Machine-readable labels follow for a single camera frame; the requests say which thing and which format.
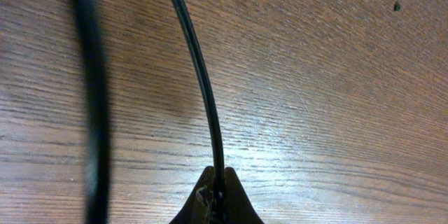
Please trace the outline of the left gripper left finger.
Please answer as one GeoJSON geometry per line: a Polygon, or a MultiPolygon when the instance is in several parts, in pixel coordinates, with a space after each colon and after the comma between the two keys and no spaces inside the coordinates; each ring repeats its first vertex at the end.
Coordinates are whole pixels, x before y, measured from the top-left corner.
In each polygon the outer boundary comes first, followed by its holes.
{"type": "Polygon", "coordinates": [[[209,224],[214,193],[214,168],[207,166],[170,224],[209,224]]]}

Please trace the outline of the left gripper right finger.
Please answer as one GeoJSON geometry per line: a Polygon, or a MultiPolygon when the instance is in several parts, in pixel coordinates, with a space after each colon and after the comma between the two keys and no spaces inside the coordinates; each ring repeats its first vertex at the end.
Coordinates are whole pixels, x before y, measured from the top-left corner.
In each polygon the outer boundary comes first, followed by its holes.
{"type": "Polygon", "coordinates": [[[228,224],[263,224],[254,210],[236,171],[225,168],[225,223],[228,224]]]}

